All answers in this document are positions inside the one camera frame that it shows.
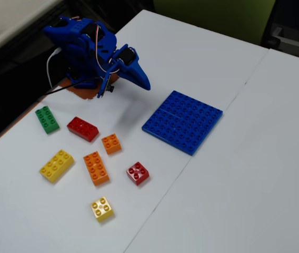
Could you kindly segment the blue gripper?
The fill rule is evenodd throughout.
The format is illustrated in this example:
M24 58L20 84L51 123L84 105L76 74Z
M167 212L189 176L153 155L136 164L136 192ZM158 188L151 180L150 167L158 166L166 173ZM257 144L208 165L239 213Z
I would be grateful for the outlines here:
M149 91L151 85L149 79L138 63L139 57L136 50L125 44L116 50L109 62L108 74L115 74L129 80L137 86Z

